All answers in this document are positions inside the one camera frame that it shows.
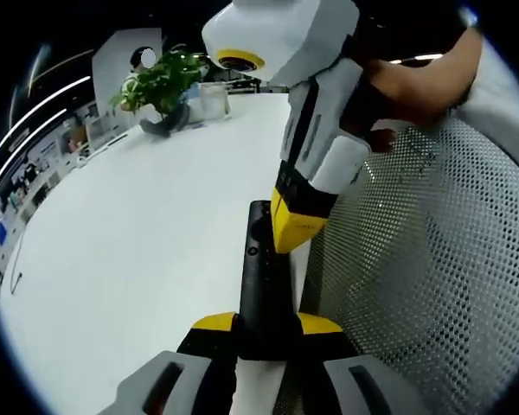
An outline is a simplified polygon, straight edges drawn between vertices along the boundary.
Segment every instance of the ceiling light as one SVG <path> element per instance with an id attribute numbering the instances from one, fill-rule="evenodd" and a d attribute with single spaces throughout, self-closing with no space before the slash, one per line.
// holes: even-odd
<path id="1" fill-rule="evenodd" d="M 27 118 L 29 118 L 31 115 L 33 115 L 35 112 L 37 112 L 40 108 L 42 108 L 44 105 L 46 105 L 48 102 L 50 102 L 52 99 L 54 99 L 55 97 L 57 97 L 58 95 L 61 95 L 63 94 L 65 91 L 73 88 L 74 86 L 78 86 L 79 84 L 82 84 L 83 82 L 86 82 L 87 80 L 90 80 L 90 76 L 86 76 L 84 78 L 81 78 L 80 80 L 76 80 L 75 82 L 72 82 L 71 84 L 67 85 L 67 86 L 64 86 L 61 90 L 59 91 L 56 91 L 55 93 L 53 93 L 52 95 L 50 95 L 49 97 L 43 99 L 41 102 L 39 102 L 35 107 L 33 107 L 29 112 L 27 112 L 25 115 L 23 115 L 19 121 L 16 122 L 16 124 L 10 128 L 10 130 L 7 132 L 7 134 L 2 138 L 2 140 L 0 140 L 0 149 L 2 148 L 2 146 L 6 143 L 6 141 L 8 140 L 8 138 L 11 137 L 11 134 L 17 129 L 17 127 L 19 127 L 19 125 L 21 125 L 22 123 L 24 123 Z"/>
<path id="2" fill-rule="evenodd" d="M 442 54 L 422 54 L 420 56 L 415 56 L 415 60 L 417 61 L 431 61 L 433 59 L 441 58 Z"/>
<path id="3" fill-rule="evenodd" d="M 16 158 L 16 156 L 19 154 L 19 152 L 21 150 L 23 150 L 23 148 L 29 143 L 29 141 L 31 141 L 33 139 L 33 137 L 36 136 L 36 134 L 38 134 L 43 129 L 45 129 L 52 121 L 54 121 L 56 118 L 58 118 L 60 115 L 64 114 L 65 112 L 67 112 L 67 110 L 64 108 L 63 110 L 61 110 L 60 112 L 55 114 L 53 117 L 44 121 L 44 123 L 42 123 L 42 125 L 40 127 L 38 127 L 36 130 L 31 132 L 29 134 L 29 136 L 27 138 L 25 138 L 21 144 L 19 144 L 19 146 L 14 150 L 14 152 L 11 153 L 11 156 L 6 161 L 6 163 L 3 164 L 2 168 L 0 169 L 0 177 L 2 176 L 3 172 L 6 171 L 8 166 L 10 166 L 11 162 L 13 162 L 13 160 Z"/>
<path id="4" fill-rule="evenodd" d="M 86 50 L 85 52 L 82 52 L 80 54 L 76 54 L 74 56 L 71 56 L 70 58 L 67 58 L 65 59 L 64 61 L 61 61 L 60 63 L 58 63 L 57 65 L 54 65 L 53 67 L 51 67 L 50 69 L 47 69 L 46 71 L 44 71 L 43 73 L 40 73 L 38 76 L 35 77 L 35 79 L 33 80 L 33 82 L 37 82 L 40 78 L 42 78 L 44 75 L 54 71 L 55 69 L 57 69 L 58 67 L 62 66 L 62 65 L 65 65 L 66 63 L 70 62 L 70 61 L 73 61 L 77 58 L 80 58 L 81 56 L 84 56 L 86 54 L 90 54 L 94 51 L 94 49 L 88 49 Z"/>
<path id="5" fill-rule="evenodd" d="M 29 76 L 29 86 L 27 91 L 27 98 L 31 95 L 31 88 L 33 87 L 33 83 L 35 82 L 36 70 L 41 65 L 41 54 L 42 48 L 38 51 L 36 55 L 35 62 L 33 63 L 33 68 L 31 69 L 31 75 Z"/>
<path id="6" fill-rule="evenodd" d="M 10 117 L 8 118 L 8 121 L 10 122 L 9 123 L 10 128 L 11 128 L 11 125 L 13 124 L 14 107 L 16 106 L 16 99 L 17 99 L 17 86 L 14 88 L 14 94 L 12 95 L 11 102 L 10 102 Z"/>

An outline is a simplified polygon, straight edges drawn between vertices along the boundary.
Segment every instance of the green leaves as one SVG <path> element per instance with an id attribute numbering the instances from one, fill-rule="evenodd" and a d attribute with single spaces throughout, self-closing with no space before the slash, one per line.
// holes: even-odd
<path id="1" fill-rule="evenodd" d="M 110 104 L 126 102 L 131 112 L 152 104 L 163 116 L 169 115 L 178 105 L 181 94 L 202 80 L 202 66 L 194 55 L 184 51 L 183 45 L 176 45 L 135 81 L 128 81 L 125 92 L 113 97 Z"/>

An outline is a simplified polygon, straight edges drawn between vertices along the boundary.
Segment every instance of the yellow ring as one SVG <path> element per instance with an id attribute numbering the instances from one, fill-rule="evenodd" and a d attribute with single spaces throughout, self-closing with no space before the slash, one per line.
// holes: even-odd
<path id="1" fill-rule="evenodd" d="M 222 49 L 217 52 L 217 60 L 219 61 L 222 58 L 240 58 L 245 61 L 252 62 L 256 69 L 261 69 L 266 63 L 263 59 L 261 59 L 256 54 L 251 54 L 250 52 L 246 52 L 244 50 L 239 49 Z"/>

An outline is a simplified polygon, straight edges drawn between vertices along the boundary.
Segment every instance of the white sleeve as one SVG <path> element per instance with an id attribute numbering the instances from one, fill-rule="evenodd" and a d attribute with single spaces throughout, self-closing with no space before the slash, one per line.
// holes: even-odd
<path id="1" fill-rule="evenodd" d="M 136 82 L 137 82 L 137 75 L 135 73 L 131 73 L 123 81 L 123 85 L 121 86 L 121 93 L 126 95 L 134 87 Z"/>
<path id="2" fill-rule="evenodd" d="M 485 39 L 477 77 L 458 117 L 502 148 L 519 165 L 519 83 Z"/>

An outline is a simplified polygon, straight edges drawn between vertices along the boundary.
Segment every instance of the plant pot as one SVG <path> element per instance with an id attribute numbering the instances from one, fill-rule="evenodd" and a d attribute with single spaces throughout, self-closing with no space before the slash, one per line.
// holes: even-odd
<path id="1" fill-rule="evenodd" d="M 170 115 L 158 123 L 148 119 L 140 120 L 140 127 L 144 132 L 159 137 L 169 137 L 172 131 L 180 131 L 189 122 L 189 106 L 182 102 Z"/>

